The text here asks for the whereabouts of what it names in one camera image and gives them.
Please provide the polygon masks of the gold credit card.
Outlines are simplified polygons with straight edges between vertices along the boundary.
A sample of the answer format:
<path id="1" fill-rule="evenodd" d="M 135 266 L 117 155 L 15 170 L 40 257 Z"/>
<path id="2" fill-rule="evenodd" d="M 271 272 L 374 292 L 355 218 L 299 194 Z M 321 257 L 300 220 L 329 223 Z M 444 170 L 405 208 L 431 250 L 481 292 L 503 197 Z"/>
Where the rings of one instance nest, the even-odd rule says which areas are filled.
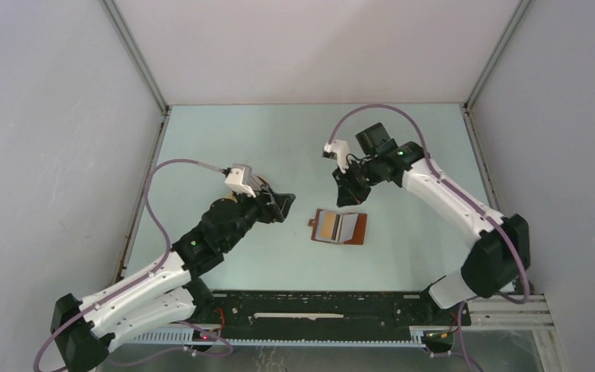
<path id="1" fill-rule="evenodd" d="M 326 241 L 337 242 L 341 215 L 339 213 L 323 211 L 320 215 L 320 230 L 318 237 Z"/>

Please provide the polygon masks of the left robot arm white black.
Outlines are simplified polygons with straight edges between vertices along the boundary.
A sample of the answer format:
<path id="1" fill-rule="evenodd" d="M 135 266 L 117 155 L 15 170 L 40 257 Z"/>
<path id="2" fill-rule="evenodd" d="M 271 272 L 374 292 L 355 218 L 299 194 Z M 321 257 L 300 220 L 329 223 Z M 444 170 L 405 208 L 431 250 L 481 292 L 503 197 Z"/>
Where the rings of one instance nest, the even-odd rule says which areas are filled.
<path id="1" fill-rule="evenodd" d="M 198 224 L 134 275 L 98 293 L 66 294 L 54 306 L 50 331 L 66 371 L 90 371 L 135 336 L 192 319 L 206 322 L 214 298 L 201 276 L 257 223 L 282 223 L 295 200 L 264 186 L 256 197 L 233 193 L 213 201 Z"/>

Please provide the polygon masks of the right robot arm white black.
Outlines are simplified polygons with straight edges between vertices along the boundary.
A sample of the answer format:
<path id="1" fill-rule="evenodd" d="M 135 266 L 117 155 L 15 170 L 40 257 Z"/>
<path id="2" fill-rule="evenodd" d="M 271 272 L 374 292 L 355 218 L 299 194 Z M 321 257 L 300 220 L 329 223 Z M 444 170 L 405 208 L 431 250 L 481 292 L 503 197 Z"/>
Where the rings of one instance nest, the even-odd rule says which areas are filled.
<path id="1" fill-rule="evenodd" d="M 461 301 L 492 297 L 529 268 L 529 226 L 519 214 L 507 217 L 481 204 L 447 177 L 422 146 L 412 141 L 397 145 L 380 123 L 358 133 L 356 139 L 363 158 L 353 155 L 343 140 L 324 146 L 323 157 L 337 163 L 332 173 L 337 206 L 360 205 L 373 186 L 391 182 L 459 228 L 469 248 L 460 269 L 421 293 L 419 312 L 426 322 L 439 324 Z"/>

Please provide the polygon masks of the aluminium frame rail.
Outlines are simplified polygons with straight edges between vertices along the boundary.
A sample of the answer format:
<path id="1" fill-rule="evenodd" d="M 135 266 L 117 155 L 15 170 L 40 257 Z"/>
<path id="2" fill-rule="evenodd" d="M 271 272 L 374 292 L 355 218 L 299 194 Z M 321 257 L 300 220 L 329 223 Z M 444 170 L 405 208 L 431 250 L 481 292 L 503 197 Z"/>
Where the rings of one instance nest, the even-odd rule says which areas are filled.
<path id="1" fill-rule="evenodd" d="M 194 297 L 185 289 L 141 302 L 111 300 L 84 319 L 96 333 L 117 327 L 136 329 L 141 322 L 164 326 L 179 320 L 222 323 L 227 331 L 235 327 L 258 330 L 261 320 L 270 319 L 365 322 L 377 328 L 410 330 L 447 329 L 458 324 L 472 329 L 540 330 L 554 325 L 548 304 L 539 295 L 521 305 L 494 296 L 426 312 L 417 295 L 402 292 L 220 291 Z"/>

